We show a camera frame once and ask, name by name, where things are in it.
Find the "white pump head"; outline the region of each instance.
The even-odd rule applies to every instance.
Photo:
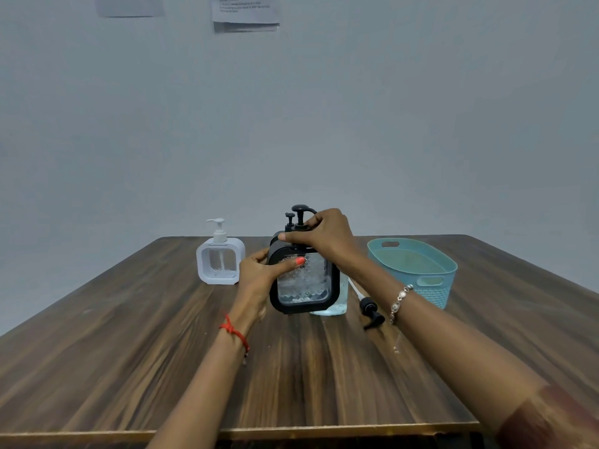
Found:
[[[214,231],[214,242],[226,242],[226,232],[223,230],[223,222],[225,219],[208,219],[206,222],[216,222],[218,228]]]

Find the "teal plastic basket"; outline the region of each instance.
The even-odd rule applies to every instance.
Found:
[[[378,238],[368,243],[368,256],[416,293],[445,309],[458,265],[426,242]]]

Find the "red thread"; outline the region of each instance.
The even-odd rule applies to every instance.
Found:
[[[223,328],[224,330],[226,330],[229,334],[235,334],[237,337],[239,337],[239,339],[241,339],[241,343],[243,344],[243,347],[246,349],[246,354],[245,356],[247,356],[247,352],[250,351],[250,345],[247,343],[246,338],[243,336],[243,334],[239,331],[237,331],[233,325],[231,324],[231,321],[229,319],[229,315],[225,314],[225,318],[226,318],[226,323],[223,323],[219,326],[219,328]]]

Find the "wooden table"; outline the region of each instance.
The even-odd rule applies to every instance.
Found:
[[[373,237],[359,237],[365,249]],[[414,236],[459,265],[446,311],[599,415],[599,295],[469,236]],[[236,286],[198,278],[206,238],[161,238],[0,338],[0,441],[148,441],[210,347]],[[269,238],[242,238],[247,252]],[[479,424],[405,338],[269,306],[221,438],[431,434]]]

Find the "silver bracelet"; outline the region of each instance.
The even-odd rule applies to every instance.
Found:
[[[401,300],[404,299],[408,292],[412,291],[414,286],[406,285],[403,290],[400,291],[400,294],[397,296],[397,302],[391,306],[391,315],[389,316],[389,323],[395,324],[395,317],[397,316],[397,312],[400,310]]]

